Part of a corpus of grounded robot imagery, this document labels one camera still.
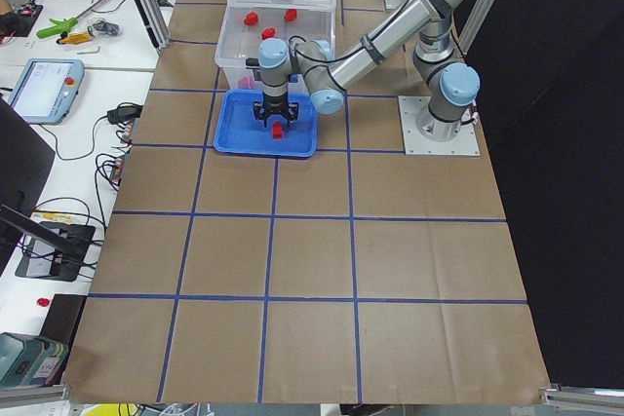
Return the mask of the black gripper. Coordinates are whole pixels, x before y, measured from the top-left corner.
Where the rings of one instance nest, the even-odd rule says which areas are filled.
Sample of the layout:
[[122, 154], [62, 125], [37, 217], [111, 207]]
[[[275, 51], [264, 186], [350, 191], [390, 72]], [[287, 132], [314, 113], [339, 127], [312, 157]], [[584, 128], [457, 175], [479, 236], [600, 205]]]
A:
[[287, 93], [281, 95], [262, 93], [262, 101], [256, 101], [253, 104], [254, 118], [261, 121], [265, 129], [268, 128], [269, 117], [279, 115], [287, 121], [287, 132], [291, 131], [293, 121], [298, 119], [298, 110], [298, 103], [296, 101], [290, 102]]

